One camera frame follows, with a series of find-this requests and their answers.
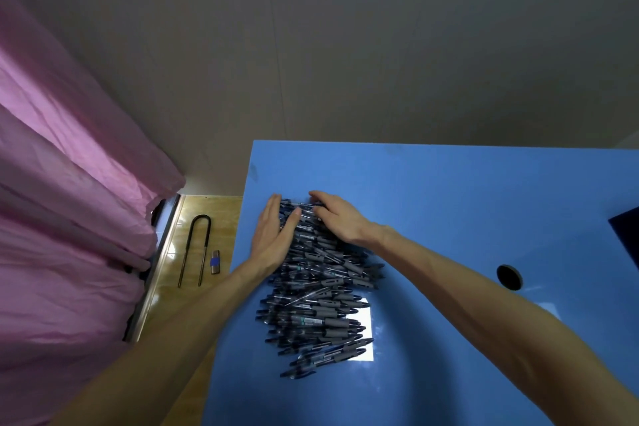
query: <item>white wall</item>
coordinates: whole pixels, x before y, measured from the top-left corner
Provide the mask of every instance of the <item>white wall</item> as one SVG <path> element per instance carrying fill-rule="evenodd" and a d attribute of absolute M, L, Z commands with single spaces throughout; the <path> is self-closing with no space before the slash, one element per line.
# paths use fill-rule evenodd
<path fill-rule="evenodd" d="M 611 147 L 639 127 L 639 0 L 23 0 L 187 175 L 252 140 Z"/>

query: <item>blue tabletop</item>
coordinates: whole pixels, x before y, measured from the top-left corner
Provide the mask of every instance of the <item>blue tabletop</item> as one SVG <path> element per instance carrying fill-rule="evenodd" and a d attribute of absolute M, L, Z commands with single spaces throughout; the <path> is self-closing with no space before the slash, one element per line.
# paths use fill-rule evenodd
<path fill-rule="evenodd" d="M 231 269 L 268 196 L 339 194 L 365 216 L 555 314 L 639 394 L 639 270 L 609 218 L 639 205 L 639 151 L 255 141 Z M 371 302 L 372 361 L 281 379 L 258 287 L 217 345 L 204 425 L 546 425 L 549 421 L 390 267 Z"/>

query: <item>u-shaped lock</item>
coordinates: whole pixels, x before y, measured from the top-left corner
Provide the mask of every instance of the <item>u-shaped lock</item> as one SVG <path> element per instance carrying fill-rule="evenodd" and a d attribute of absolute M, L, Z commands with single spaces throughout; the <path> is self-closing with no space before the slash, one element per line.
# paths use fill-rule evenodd
<path fill-rule="evenodd" d="M 187 238 L 187 248 L 184 251 L 184 259 L 182 260 L 182 269 L 180 269 L 180 279 L 178 280 L 178 288 L 180 288 L 182 286 L 182 277 L 184 276 L 184 268 L 187 265 L 187 257 L 188 257 L 188 249 L 191 245 L 191 237 L 193 236 L 193 228 L 195 226 L 195 223 L 198 219 L 204 218 L 208 221 L 208 224 L 206 226 L 206 239 L 204 240 L 204 254 L 202 256 L 202 264 L 200 265 L 200 276 L 199 276 L 199 280 L 197 281 L 197 286 L 201 286 L 202 285 L 202 275 L 204 274 L 204 263 L 206 262 L 206 252 L 208 251 L 208 235 L 211 233 L 211 218 L 209 216 L 207 216 L 206 214 L 200 214 L 198 216 L 195 216 L 193 218 L 193 220 L 191 221 L 191 227 L 188 230 L 188 238 Z M 213 273 L 213 261 L 215 260 L 215 257 L 212 258 L 211 260 L 211 272 Z M 219 273 L 219 257 L 217 258 L 217 273 Z"/>

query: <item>curtain fold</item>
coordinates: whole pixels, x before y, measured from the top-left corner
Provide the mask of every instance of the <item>curtain fold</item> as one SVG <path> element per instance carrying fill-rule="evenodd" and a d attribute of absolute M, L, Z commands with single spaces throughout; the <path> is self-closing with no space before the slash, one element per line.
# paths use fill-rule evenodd
<path fill-rule="evenodd" d="M 46 423 L 119 356 L 185 181 L 17 0 L 0 0 L 0 425 Z"/>

